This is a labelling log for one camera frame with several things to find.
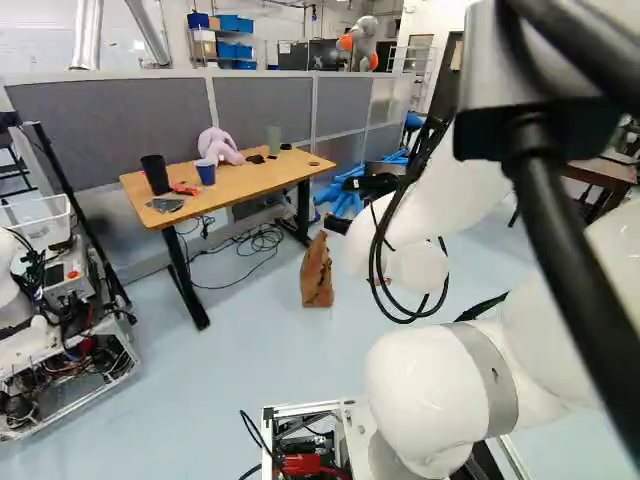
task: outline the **ceiling duct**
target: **ceiling duct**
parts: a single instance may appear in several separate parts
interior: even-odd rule
[[[100,70],[100,32],[104,0],[78,0],[76,37],[70,70]]]
[[[171,63],[169,52],[162,43],[162,39],[160,38],[157,30],[154,28],[147,10],[142,4],[142,0],[125,0],[125,2],[127,3],[129,10],[131,10],[131,14],[133,15],[133,18],[135,18],[138,28],[140,28],[140,32],[142,32],[142,36],[144,37],[156,64],[161,67],[169,66]]]

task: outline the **pink stuffed animal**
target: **pink stuffed animal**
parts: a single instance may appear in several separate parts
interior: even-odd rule
[[[232,165],[245,163],[244,155],[238,152],[233,138],[217,127],[207,128],[198,137],[198,152],[202,158],[218,164],[223,160]]]

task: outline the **blue cup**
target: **blue cup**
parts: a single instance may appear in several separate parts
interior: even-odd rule
[[[196,170],[203,185],[216,184],[216,165],[211,160],[196,160]]]

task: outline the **white basket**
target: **white basket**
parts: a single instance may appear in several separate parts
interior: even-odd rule
[[[33,248],[44,250],[49,245],[69,239],[71,204],[66,195],[12,203],[0,209],[0,225],[22,234]]]

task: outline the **black cup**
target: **black cup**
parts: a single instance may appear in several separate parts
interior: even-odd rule
[[[146,155],[140,159],[142,168],[147,176],[147,181],[151,185],[154,195],[162,195],[171,191],[169,186],[169,175],[167,174],[167,163],[162,155]]]

